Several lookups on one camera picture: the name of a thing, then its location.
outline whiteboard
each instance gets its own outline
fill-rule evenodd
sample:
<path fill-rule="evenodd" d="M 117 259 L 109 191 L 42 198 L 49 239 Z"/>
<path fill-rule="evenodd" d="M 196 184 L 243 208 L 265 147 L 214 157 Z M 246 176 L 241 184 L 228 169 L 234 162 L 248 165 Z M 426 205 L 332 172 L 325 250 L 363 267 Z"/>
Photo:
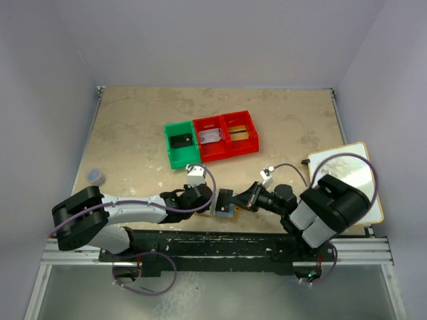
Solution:
<path fill-rule="evenodd" d="M 312 153 L 308 156 L 308 159 L 310 160 L 308 164 L 310 180 L 313 179 L 313 172 L 324 159 L 331 155 L 343 152 L 355 153 L 363 156 L 365 159 L 369 159 L 368 150 L 363 142 L 357 142 L 335 149 Z M 365 193 L 369 199 L 371 199 L 374 194 L 374 181 L 369 166 L 355 157 L 339 157 L 325 163 L 322 168 L 320 168 L 314 185 L 317 185 L 317 181 L 327 174 L 358 188 Z M 380 199 L 377 196 L 374 206 L 363 218 L 361 218 L 361 220 L 359 220 L 359 222 L 357 222 L 357 225 L 380 223 L 383 219 L 384 215 L 382 213 Z"/>

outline table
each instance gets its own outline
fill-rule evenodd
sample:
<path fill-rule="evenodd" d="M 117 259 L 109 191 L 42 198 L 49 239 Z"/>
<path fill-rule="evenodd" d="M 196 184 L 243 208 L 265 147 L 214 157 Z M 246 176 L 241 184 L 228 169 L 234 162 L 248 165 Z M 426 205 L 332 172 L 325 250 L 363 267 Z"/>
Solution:
<path fill-rule="evenodd" d="M 106 176 L 101 192 L 147 197 L 186 183 L 185 171 L 172 170 L 163 126 L 222 113 L 248 110 L 260 136 L 260 152 L 208 163 L 218 186 L 245 191 L 260 181 L 260 170 L 343 144 L 329 90 L 107 87 L 83 155 L 74 192 L 88 186 L 85 172 L 100 168 Z M 288 183 L 296 195 L 304 189 L 287 167 L 274 172 L 275 183 Z M 200 217 L 175 224 L 127 223 L 134 229 L 186 231 L 284 232 L 273 213 L 240 211 L 236 220 Z M 353 226 L 347 234 L 364 234 Z"/>

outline gray wall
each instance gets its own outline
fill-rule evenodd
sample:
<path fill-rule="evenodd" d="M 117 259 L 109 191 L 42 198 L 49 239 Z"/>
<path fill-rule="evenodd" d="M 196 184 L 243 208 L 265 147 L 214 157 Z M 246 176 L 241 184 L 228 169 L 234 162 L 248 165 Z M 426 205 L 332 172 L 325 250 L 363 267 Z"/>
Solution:
<path fill-rule="evenodd" d="M 69 196 L 95 83 L 52 0 L 0 0 L 0 310 L 22 319 L 50 209 Z"/>
<path fill-rule="evenodd" d="M 55 0 L 100 85 L 331 87 L 384 0 Z"/>
<path fill-rule="evenodd" d="M 427 2 L 388 0 L 338 86 L 350 141 L 380 174 L 387 234 L 411 319 L 425 319 L 427 282 Z"/>

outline green plastic container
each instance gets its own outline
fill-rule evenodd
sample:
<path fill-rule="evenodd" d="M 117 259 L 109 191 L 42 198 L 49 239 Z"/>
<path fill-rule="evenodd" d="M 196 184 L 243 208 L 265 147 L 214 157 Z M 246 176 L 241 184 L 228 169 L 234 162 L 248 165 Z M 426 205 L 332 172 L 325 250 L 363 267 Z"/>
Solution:
<path fill-rule="evenodd" d="M 172 123 L 165 125 L 167 155 L 172 169 L 183 168 L 189 163 L 200 163 L 199 145 L 195 136 L 193 121 Z M 171 147 L 170 137 L 189 133 L 193 137 L 193 145 L 174 149 Z"/>

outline yellow border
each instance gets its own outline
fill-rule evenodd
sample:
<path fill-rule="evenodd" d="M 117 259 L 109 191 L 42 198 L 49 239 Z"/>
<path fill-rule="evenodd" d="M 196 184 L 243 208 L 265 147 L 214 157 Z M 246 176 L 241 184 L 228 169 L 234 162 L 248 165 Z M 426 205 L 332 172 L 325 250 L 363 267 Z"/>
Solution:
<path fill-rule="evenodd" d="M 312 155 L 315 155 L 315 154 L 317 154 L 317 153 L 326 152 L 326 151 L 331 151 L 331 150 L 336 150 L 336 149 L 341 149 L 342 147 L 348 147 L 349 145 L 359 145 L 359 144 L 363 144 L 363 147 L 365 148 L 366 156 L 367 156 L 368 160 L 370 161 L 370 159 L 369 159 L 369 152 L 368 152 L 368 148 L 367 148 L 367 146 L 366 146 L 365 142 L 361 142 L 361 141 L 359 141 L 359 142 L 355 142 L 355 143 L 349 143 L 349 144 L 347 144 L 347 145 L 341 145 L 341 146 L 339 146 L 339 147 L 335 147 L 335 148 L 331 148 L 331 149 L 326 149 L 326 150 L 322 150 L 322 151 L 313 152 L 313 153 L 310 153 L 310 154 L 307 156 L 307 159 L 310 159 L 310 157 L 311 157 Z M 310 170 L 310 166 L 309 166 L 309 165 L 308 165 L 308 174 L 309 174 L 309 178 L 310 178 L 310 181 L 311 181 L 311 180 L 312 180 L 312 171 Z M 374 176 L 373 176 L 372 172 L 371 172 L 371 176 L 372 176 L 372 182 L 373 182 L 373 184 L 375 185 Z M 378 198 L 378 205 L 380 206 L 381 220 L 379 220 L 379 221 L 375 221 L 375 222 L 355 223 L 354 225 L 369 225 L 369 224 L 373 224 L 373 225 L 375 225 L 375 224 L 377 224 L 377 223 L 381 223 L 381 222 L 383 222 L 383 220 L 384 220 L 384 212 L 382 211 L 382 206 L 381 206 L 380 196 L 379 196 L 379 195 L 377 195 L 377 198 Z"/>

